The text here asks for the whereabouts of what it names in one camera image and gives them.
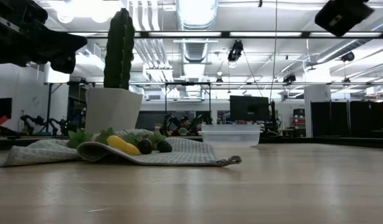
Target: white planter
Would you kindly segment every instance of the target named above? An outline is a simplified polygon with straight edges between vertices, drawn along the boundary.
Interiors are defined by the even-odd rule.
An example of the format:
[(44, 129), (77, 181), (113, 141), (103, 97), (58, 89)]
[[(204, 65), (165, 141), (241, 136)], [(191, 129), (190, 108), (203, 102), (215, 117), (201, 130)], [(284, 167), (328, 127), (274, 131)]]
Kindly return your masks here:
[(87, 133), (103, 129), (114, 131), (134, 129), (143, 96), (119, 88), (91, 88), (88, 91)]

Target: wooden table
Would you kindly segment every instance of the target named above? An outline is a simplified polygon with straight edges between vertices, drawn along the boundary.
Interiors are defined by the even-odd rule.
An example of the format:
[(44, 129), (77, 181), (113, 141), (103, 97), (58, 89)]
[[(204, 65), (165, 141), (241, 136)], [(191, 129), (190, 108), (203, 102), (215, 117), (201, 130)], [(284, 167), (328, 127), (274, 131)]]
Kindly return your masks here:
[(383, 223), (383, 151), (319, 144), (215, 151), (243, 163), (0, 169), (0, 223)]

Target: black monitor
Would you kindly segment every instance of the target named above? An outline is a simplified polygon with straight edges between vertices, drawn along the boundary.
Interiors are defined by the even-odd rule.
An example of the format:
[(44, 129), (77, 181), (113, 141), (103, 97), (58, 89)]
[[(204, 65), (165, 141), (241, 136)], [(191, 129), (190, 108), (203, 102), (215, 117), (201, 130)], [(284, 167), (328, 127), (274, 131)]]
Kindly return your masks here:
[(267, 97), (230, 96), (232, 121), (268, 121), (270, 119)]

